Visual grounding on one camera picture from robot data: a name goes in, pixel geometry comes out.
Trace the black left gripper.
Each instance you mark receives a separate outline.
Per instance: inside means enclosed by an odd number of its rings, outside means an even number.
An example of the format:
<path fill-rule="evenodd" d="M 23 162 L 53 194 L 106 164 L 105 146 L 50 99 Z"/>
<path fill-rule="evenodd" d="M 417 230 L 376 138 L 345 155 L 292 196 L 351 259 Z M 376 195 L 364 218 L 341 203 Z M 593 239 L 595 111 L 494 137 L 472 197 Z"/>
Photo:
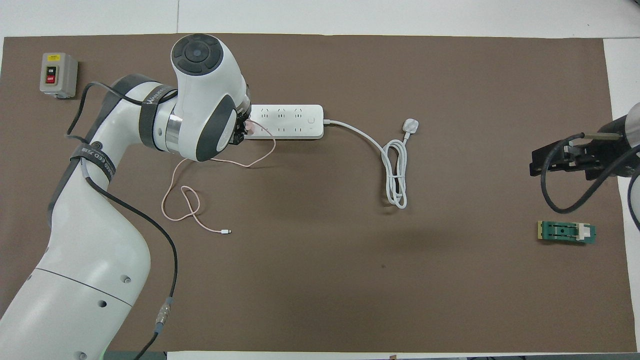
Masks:
<path fill-rule="evenodd" d="M 231 135 L 231 145 L 239 145 L 248 134 L 246 123 L 249 116 L 238 116 L 235 121 L 233 133 Z"/>

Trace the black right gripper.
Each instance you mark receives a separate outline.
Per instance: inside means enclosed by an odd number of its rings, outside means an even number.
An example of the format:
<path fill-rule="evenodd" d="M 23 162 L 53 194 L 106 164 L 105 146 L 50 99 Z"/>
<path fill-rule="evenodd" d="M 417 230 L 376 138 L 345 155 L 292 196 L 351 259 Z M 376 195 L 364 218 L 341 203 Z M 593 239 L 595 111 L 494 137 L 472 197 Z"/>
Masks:
<path fill-rule="evenodd" d="M 631 156 L 626 153 L 631 150 L 631 144 L 624 135 L 617 137 L 583 135 L 580 140 L 590 139 L 590 142 L 575 144 L 574 139 L 567 143 L 567 155 L 564 145 L 560 146 L 550 157 L 550 164 L 546 172 L 583 172 L 588 181 L 596 180 L 604 175 L 631 177 Z M 541 176 L 543 164 L 560 141 L 552 142 L 531 152 L 529 175 Z"/>

